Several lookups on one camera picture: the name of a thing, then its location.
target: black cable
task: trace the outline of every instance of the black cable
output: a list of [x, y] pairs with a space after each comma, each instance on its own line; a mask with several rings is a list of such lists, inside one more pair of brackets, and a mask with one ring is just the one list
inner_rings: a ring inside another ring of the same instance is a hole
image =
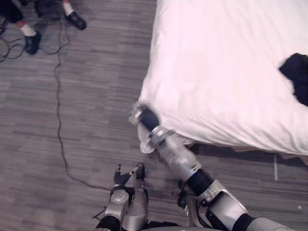
[[198, 204], [198, 202], [196, 202], [196, 207], [197, 207], [197, 217], [198, 217], [198, 221], [200, 222], [200, 224], [203, 226], [203, 227], [205, 227], [205, 228], [213, 228], [213, 227], [211, 227], [210, 225], [208, 225], [201, 217], [200, 217], [200, 214], [199, 214], [199, 209], [200, 209], [200, 205], [201, 205], [201, 203], [199, 204], [199, 205], [197, 205]]
[[[14, 45], [10, 46], [10, 43], [13, 43], [13, 42], [16, 42], [16, 41], [19, 41], [19, 40], [22, 40], [22, 39], [24, 39], [24, 38], [15, 39], [13, 41], [7, 41], [2, 36], [0, 37], [0, 40], [3, 41], [5, 43], [5, 45], [6, 45], [6, 47], [7, 47], [6, 54], [3, 54], [3, 55], [0, 54], [0, 63], [2, 63], [6, 59], [17, 59], [17, 58], [19, 58], [24, 53], [24, 51], [25, 51], [24, 45], [22, 45], [22, 44], [14, 44]], [[12, 49], [14, 47], [18, 47], [18, 46], [22, 48], [20, 54], [15, 56], [15, 57], [9, 57], [10, 52], [12, 51]]]
[[57, 114], [57, 118], [58, 118], [58, 122], [59, 122], [59, 126], [58, 126], [58, 130], [57, 130], [57, 135], [58, 135], [58, 140], [59, 140], [59, 143], [60, 143], [60, 147], [61, 147], [61, 155], [62, 155], [62, 158], [63, 158], [63, 161], [64, 161], [64, 165], [65, 165], [65, 172], [66, 172], [66, 175], [71, 179], [71, 180], [74, 180], [74, 181], [77, 181], [79, 183], [82, 183], [84, 185], [86, 185], [87, 187], [90, 187], [90, 188], [95, 188], [95, 189], [102, 189], [102, 190], [106, 190], [108, 192], [110, 192], [110, 189], [108, 188], [105, 188], [105, 187], [101, 187], [101, 186], [96, 186], [96, 185], [92, 185], [92, 184], [89, 184], [87, 183], [86, 181], [84, 180], [80, 180], [74, 176], [72, 176], [70, 174], [70, 171], [69, 171], [69, 165], [68, 165], [68, 162], [67, 162], [67, 159], [66, 159], [66, 156], [65, 156], [65, 151], [64, 151], [64, 144], [63, 144], [63, 141], [62, 141], [62, 137], [61, 137], [61, 128], [62, 128], [62, 121], [61, 121], [61, 115], [60, 115], [60, 108], [61, 108], [61, 101], [60, 101], [60, 90], [61, 90], [61, 81], [60, 81], [60, 75], [57, 74], [57, 69], [61, 67], [61, 56], [60, 56], [60, 51], [63, 47], [65, 47], [66, 45], [68, 45], [70, 43], [70, 38], [69, 38], [69, 35], [67, 33], [67, 29], [66, 29], [66, 26], [65, 26], [65, 34], [66, 34], [66, 38], [68, 40], [68, 42], [65, 44], [65, 45], [61, 45], [61, 32], [62, 32], [62, 20], [60, 18], [60, 29], [59, 29], [59, 33], [58, 33], [58, 44], [59, 44], [59, 48], [57, 51], [55, 52], [47, 52], [45, 50], [43, 50], [42, 48], [40, 48], [42, 51], [44, 51], [46, 54], [50, 54], [50, 55], [53, 55], [53, 54], [57, 54], [58, 55], [58, 64], [57, 66], [54, 68], [53, 70], [53, 74], [54, 74], [54, 77], [57, 81], [57, 91], [56, 91], [56, 98], [57, 98], [57, 110], [56, 110], [56, 114]]
[[97, 220], [100, 220], [99, 218], [98, 218], [98, 216], [100, 215], [100, 214], [102, 214], [105, 210], [106, 210], [106, 206], [104, 206], [104, 209], [101, 211], [101, 212], [99, 212], [98, 214], [96, 214], [95, 216], [93, 216], [92, 217], [92, 219], [97, 219]]

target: person's leg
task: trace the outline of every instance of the person's leg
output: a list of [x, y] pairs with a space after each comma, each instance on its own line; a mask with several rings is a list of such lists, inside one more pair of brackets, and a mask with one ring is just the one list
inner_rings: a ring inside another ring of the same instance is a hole
[[23, 14], [17, 6], [11, 0], [0, 0], [0, 14], [20, 28], [26, 40], [25, 51], [35, 54], [39, 49], [41, 34], [24, 21]]
[[87, 27], [87, 23], [84, 19], [78, 16], [76, 12], [73, 10], [71, 1], [62, 0], [62, 4], [65, 11], [65, 18], [67, 19], [67, 21], [70, 22], [75, 27], [77, 27], [79, 30], [85, 29]]

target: white bed sheet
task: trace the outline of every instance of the white bed sheet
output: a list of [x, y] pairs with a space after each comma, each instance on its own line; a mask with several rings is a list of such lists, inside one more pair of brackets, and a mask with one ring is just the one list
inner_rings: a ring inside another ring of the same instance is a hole
[[278, 70], [296, 52], [307, 0], [158, 0], [140, 102], [192, 140], [308, 155], [308, 107]]

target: white sock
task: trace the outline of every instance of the white sock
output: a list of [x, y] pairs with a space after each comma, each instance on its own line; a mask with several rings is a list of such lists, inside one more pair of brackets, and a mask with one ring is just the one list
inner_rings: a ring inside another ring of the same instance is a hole
[[37, 34], [37, 32], [28, 24], [25, 24], [20, 28], [20, 30], [23, 32], [24, 36], [35, 36]]
[[63, 7], [64, 7], [64, 10], [65, 10], [65, 15], [66, 16], [69, 16], [71, 14], [71, 12], [73, 12], [73, 7], [70, 3], [63, 3]]

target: black cylindrical joint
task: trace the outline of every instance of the black cylindrical joint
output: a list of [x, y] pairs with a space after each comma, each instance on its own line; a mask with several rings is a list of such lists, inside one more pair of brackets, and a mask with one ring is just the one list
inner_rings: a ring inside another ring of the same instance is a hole
[[96, 227], [97, 229], [109, 229], [111, 231], [120, 231], [120, 221], [113, 216], [106, 216], [100, 220], [100, 223]]
[[187, 180], [188, 186], [197, 196], [201, 195], [213, 182], [213, 178], [201, 169]]
[[241, 215], [235, 222], [232, 231], [246, 231], [251, 222], [255, 218], [249, 216], [247, 213]]
[[151, 132], [159, 125], [159, 120], [153, 111], [143, 105], [142, 113], [140, 115], [140, 123], [142, 123]]

